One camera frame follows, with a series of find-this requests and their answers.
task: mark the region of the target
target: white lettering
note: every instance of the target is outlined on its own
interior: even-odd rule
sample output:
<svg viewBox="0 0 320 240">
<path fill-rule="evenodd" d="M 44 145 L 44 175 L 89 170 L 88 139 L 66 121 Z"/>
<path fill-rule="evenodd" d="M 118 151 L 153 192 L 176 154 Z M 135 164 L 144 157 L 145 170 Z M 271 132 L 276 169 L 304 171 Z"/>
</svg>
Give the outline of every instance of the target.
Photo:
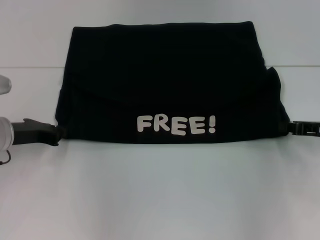
<svg viewBox="0 0 320 240">
<path fill-rule="evenodd" d="M 189 118 L 189 124 L 190 124 L 190 129 L 192 134 L 204 134 L 206 132 L 206 130 L 202 128 L 205 126 L 205 123 L 203 122 L 205 119 L 206 118 L 204 116 L 192 116 Z"/>
<path fill-rule="evenodd" d="M 136 119 L 136 123 L 137 123 L 138 132 L 140 133 L 144 131 L 144 128 L 151 127 L 151 122 L 147 122 L 144 120 L 151 121 L 152 116 L 138 116 L 138 118 Z"/>
<path fill-rule="evenodd" d="M 153 123 L 153 128 L 156 132 L 159 132 L 160 130 L 160 126 L 166 130 L 166 131 L 170 131 L 170 128 L 166 125 L 166 122 L 168 122 L 168 117 L 165 114 L 157 114 L 154 116 L 154 123 Z"/>
<path fill-rule="evenodd" d="M 179 129 L 186 129 L 187 125 L 181 124 L 181 123 L 178 123 L 178 122 L 186 123 L 186 122 L 188 122 L 188 119 L 185 118 L 185 117 L 182 117 L 182 116 L 173 117 L 172 120 L 171 120 L 171 133 L 173 135 L 181 135 L 181 136 L 186 135 L 185 131 L 179 130 Z"/>
</svg>

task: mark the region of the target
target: white backdrop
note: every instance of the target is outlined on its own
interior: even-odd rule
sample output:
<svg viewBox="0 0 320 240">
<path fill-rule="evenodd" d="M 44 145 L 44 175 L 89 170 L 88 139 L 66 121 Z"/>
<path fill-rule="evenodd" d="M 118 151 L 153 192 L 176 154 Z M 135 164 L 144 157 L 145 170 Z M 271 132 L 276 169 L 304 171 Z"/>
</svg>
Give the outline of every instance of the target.
<svg viewBox="0 0 320 240">
<path fill-rule="evenodd" d="M 1 116 L 55 124 L 72 28 L 253 21 L 292 120 L 319 121 L 320 3 L 0 0 Z M 0 167 L 1 240 L 318 240 L 320 138 L 228 144 L 61 141 Z M 6 153 L 0 153 L 5 159 Z"/>
</svg>

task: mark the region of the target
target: table surface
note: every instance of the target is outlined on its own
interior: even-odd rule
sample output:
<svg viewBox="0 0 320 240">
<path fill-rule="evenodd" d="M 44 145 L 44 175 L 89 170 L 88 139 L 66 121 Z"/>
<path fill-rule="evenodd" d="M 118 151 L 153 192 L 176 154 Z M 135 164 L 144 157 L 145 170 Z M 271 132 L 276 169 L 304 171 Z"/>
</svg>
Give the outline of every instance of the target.
<svg viewBox="0 0 320 240">
<path fill-rule="evenodd" d="M 0 96 L 12 122 L 54 119 L 72 27 L 253 21 L 292 120 L 319 121 L 320 2 L 5 0 Z M 13 146 L 1 240 L 319 240 L 320 138 Z M 6 153 L 0 152 L 6 159 Z"/>
</svg>

